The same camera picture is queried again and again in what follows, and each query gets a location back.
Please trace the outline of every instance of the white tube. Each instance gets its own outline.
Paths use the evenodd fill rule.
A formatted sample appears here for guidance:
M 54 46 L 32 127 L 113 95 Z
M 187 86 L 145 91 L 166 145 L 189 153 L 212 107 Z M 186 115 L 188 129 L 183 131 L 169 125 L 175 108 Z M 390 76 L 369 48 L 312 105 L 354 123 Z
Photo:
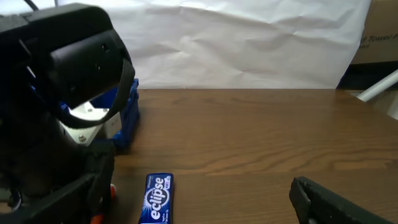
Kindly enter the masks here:
M 368 88 L 367 90 L 363 91 L 357 97 L 358 99 L 367 102 L 371 98 L 375 97 L 382 91 L 388 89 L 390 86 L 398 82 L 398 70 L 394 71 L 386 78 L 378 81 L 376 84 Z

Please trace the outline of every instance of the blue mint tin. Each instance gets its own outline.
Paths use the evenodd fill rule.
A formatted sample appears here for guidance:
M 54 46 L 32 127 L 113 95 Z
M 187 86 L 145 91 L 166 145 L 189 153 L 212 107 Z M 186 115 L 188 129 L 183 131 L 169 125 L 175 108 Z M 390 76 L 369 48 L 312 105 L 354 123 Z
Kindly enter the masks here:
M 148 174 L 139 224 L 171 224 L 174 176 Z

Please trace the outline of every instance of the wrinkled white paper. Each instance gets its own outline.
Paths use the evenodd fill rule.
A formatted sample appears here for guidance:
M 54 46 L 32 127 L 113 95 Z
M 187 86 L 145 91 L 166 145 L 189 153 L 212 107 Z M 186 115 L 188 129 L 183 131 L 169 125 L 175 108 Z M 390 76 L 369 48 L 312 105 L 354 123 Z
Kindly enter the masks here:
M 358 49 L 370 3 L 58 1 L 109 13 L 140 88 L 335 88 Z

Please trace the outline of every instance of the bolt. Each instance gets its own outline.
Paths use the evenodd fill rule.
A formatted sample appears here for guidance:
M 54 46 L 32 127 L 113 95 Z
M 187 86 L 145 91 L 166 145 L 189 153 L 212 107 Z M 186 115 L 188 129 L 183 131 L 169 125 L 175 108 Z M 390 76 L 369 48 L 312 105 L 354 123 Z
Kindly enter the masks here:
M 79 136 L 79 141 L 85 142 L 86 141 L 86 137 L 84 135 L 80 135 Z

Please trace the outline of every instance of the wooden table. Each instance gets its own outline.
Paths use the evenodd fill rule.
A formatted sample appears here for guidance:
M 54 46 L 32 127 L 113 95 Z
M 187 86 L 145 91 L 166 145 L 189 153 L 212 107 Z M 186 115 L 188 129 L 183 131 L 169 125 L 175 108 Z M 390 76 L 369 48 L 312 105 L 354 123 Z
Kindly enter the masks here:
M 298 223 L 304 175 L 398 223 L 398 122 L 335 90 L 141 90 L 107 222 L 138 223 L 146 174 L 175 175 L 174 223 Z

